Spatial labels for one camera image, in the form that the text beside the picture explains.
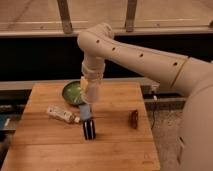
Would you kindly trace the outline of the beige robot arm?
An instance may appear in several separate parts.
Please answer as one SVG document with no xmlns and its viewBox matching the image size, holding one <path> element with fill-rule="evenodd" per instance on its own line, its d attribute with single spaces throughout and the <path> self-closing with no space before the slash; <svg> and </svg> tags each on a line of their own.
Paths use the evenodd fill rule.
<svg viewBox="0 0 213 171">
<path fill-rule="evenodd" d="M 84 53 L 82 98 L 92 104 L 107 60 L 163 83 L 187 98 L 180 125 L 177 171 L 213 171 L 213 63 L 118 42 L 101 23 L 77 36 Z"/>
</svg>

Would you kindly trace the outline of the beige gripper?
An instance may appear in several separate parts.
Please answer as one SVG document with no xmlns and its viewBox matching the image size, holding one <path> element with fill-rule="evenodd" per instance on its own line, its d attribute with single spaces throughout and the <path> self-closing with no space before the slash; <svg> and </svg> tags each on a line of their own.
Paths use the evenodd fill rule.
<svg viewBox="0 0 213 171">
<path fill-rule="evenodd" d="M 80 87 L 82 91 L 86 92 L 88 88 L 88 80 L 101 80 L 103 78 L 104 71 L 105 71 L 105 65 L 92 68 L 86 65 L 85 63 L 82 63 L 81 72 L 84 75 L 84 76 L 81 76 L 81 79 L 80 79 Z"/>
</svg>

